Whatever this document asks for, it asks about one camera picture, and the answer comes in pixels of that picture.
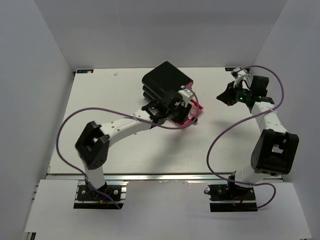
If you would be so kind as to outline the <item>floral pink palette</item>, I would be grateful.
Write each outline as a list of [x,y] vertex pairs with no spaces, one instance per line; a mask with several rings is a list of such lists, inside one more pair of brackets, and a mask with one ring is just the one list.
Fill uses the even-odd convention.
[[188,119],[191,120],[197,115],[197,107],[192,106],[189,113],[188,113]]

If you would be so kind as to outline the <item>black drawer organizer cabinet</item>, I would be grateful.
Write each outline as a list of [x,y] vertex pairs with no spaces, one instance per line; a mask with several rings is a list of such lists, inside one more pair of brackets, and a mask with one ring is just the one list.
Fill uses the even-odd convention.
[[192,87],[194,81],[171,64],[165,61],[145,74],[141,80],[143,97],[147,102],[162,99],[168,92],[178,92],[181,86]]

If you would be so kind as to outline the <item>pink bottom drawer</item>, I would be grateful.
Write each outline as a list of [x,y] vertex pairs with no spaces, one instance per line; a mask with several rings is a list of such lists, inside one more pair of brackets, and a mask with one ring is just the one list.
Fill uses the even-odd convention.
[[180,127],[185,127],[196,119],[203,109],[204,107],[198,104],[195,99],[191,99],[187,107],[181,107],[178,116],[172,118],[171,121]]

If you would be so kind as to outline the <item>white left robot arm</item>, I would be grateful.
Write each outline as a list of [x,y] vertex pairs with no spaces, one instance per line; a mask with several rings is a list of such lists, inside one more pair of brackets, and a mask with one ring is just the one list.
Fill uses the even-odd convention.
[[105,196],[103,164],[112,145],[138,132],[161,126],[167,120],[183,125],[188,119],[192,107],[189,102],[193,97],[188,88],[172,91],[164,98],[150,101],[130,116],[103,124],[87,123],[75,148],[84,165],[90,196],[96,200]]

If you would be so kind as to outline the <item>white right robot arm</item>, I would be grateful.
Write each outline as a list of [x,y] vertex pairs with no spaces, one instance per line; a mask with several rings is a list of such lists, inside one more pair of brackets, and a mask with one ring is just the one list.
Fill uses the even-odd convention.
[[246,73],[234,73],[234,81],[217,99],[228,106],[245,104],[255,118],[260,137],[252,151],[249,165],[236,171],[234,182],[225,188],[226,195],[236,200],[249,188],[268,176],[277,177],[290,173],[296,156],[299,137],[288,132],[281,124],[271,97],[267,96],[269,78]]

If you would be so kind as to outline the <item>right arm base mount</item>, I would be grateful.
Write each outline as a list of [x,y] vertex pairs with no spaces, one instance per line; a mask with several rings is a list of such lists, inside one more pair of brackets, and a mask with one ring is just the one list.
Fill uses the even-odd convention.
[[203,193],[209,196],[212,213],[257,212],[254,189],[242,187],[233,182],[210,184]]

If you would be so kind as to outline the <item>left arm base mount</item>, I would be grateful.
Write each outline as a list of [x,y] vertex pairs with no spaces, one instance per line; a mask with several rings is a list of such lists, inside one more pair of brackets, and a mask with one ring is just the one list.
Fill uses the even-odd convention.
[[92,190],[87,183],[79,184],[76,189],[73,208],[83,210],[120,210],[125,201],[126,188],[122,185],[105,184]]

